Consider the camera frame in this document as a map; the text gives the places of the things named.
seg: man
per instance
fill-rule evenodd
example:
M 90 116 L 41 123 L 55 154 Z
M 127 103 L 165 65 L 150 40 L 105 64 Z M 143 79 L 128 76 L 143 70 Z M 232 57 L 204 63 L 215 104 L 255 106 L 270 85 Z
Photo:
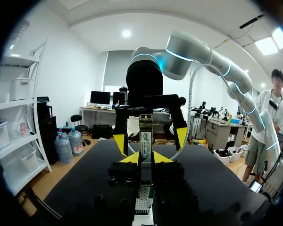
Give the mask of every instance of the man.
M 272 71 L 272 90 L 264 90 L 257 98 L 257 108 L 259 112 L 267 109 L 272 117 L 274 127 L 278 133 L 283 129 L 283 101 L 281 91 L 283 87 L 283 74 L 280 70 L 274 69 Z M 273 99 L 277 103 L 277 110 L 274 109 L 269 100 Z M 264 161 L 266 160 L 266 147 L 265 147 L 265 131 L 256 133 L 253 129 L 250 139 L 250 150 L 245 158 L 245 164 L 247 165 L 242 182 L 246 182 L 250 176 L 250 173 L 254 169 L 255 180 L 260 181 L 262 172 L 264 170 Z
M 181 103 L 181 107 L 180 107 L 180 110 L 181 110 L 181 113 L 183 114 L 183 119 L 185 120 L 186 123 L 188 123 L 188 109 L 186 107 L 184 107 L 185 105 L 185 98 L 184 97 L 181 97 L 179 98 L 180 100 L 180 103 Z M 174 136 L 174 126 L 173 126 L 173 123 L 172 123 L 172 120 L 169 119 L 169 123 L 171 123 L 171 126 L 170 125 L 164 125 L 164 132 L 165 132 L 165 135 L 166 135 L 166 140 L 167 140 L 167 145 L 173 145 L 174 143 L 172 142 L 172 140 L 175 140 L 175 136 Z

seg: shorts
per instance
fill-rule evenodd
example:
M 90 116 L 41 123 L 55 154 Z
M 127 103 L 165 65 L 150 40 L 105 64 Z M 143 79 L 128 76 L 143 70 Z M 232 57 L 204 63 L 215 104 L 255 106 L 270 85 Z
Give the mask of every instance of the shorts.
M 257 141 L 253 136 L 250 139 L 250 149 L 245 157 L 245 165 L 255 166 L 254 173 L 259 174 L 264 170 L 266 160 L 265 144 Z

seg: white shirt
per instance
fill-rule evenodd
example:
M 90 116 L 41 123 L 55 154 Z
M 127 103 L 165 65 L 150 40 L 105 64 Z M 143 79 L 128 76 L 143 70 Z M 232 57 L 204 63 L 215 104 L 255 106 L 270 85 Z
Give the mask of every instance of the white shirt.
M 270 104 L 269 99 L 272 98 L 275 102 L 279 104 L 278 110 L 275 110 Z M 275 124 L 283 130 L 283 101 L 281 101 L 281 97 L 276 97 L 272 91 L 264 90 L 260 93 L 257 98 L 256 106 L 261 113 L 264 109 L 267 109 L 270 113 L 270 116 Z M 265 144 L 265 131 L 261 131 L 260 133 L 256 133 L 253 129 L 252 136 L 259 142 Z
M 188 123 L 188 115 L 189 115 L 188 109 L 186 107 L 184 107 L 184 106 L 180 106 L 180 110 L 181 110 L 181 113 L 183 114 L 183 119 L 185 120 L 186 123 Z M 170 126 L 170 132 L 174 135 L 173 123 Z

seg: water bottle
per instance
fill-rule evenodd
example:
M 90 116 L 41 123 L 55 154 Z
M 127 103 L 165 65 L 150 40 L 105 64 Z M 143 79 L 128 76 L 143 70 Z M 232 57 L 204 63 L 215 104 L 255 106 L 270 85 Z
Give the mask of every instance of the water bottle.
M 69 128 L 70 128 L 70 127 L 69 127 L 69 122 L 68 122 L 68 121 L 66 122 L 66 125 L 65 125 L 63 128 L 66 128 L 66 129 L 69 129 Z
M 68 134 L 70 141 L 71 151 L 73 155 L 82 155 L 83 154 L 83 143 L 81 133 L 76 131 L 73 127 L 71 132 Z
M 58 133 L 55 141 L 55 147 L 61 163 L 70 163 L 72 161 L 72 152 L 69 139 L 63 136 L 62 132 Z

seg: cable tube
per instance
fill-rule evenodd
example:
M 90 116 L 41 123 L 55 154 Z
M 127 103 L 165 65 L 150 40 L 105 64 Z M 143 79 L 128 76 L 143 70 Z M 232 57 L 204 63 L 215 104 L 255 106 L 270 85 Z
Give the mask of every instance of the cable tube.
M 176 152 L 176 154 L 170 158 L 170 160 L 174 160 L 177 156 L 179 156 L 179 154 L 183 151 L 184 147 L 185 147 L 185 144 L 187 142 L 187 139 L 188 139 L 188 136 L 189 136 L 189 132 L 190 132 L 190 128 L 191 128 L 191 108 L 192 108 L 192 89 L 193 89 L 193 83 L 194 83 L 194 78 L 195 78 L 195 75 L 196 73 L 198 72 L 198 70 L 202 67 L 212 67 L 214 68 L 220 75 L 221 75 L 221 78 L 223 79 L 223 81 L 225 82 L 225 85 L 228 87 L 228 89 L 230 90 L 231 94 L 237 98 L 237 96 L 232 92 L 232 90 L 230 89 L 229 85 L 227 84 L 225 78 L 222 76 L 221 72 L 216 68 L 214 67 L 213 65 L 211 64 L 201 64 L 199 65 L 193 72 L 192 76 L 191 76 L 191 81 L 190 81 L 190 89 L 189 89 L 189 108 L 188 108 L 188 123 L 187 123 L 187 126 L 188 126 L 188 129 L 187 129 L 187 132 L 185 134 L 185 138 L 184 138 L 184 143 L 183 143 L 183 147 L 181 149 L 181 151 L 179 152 Z

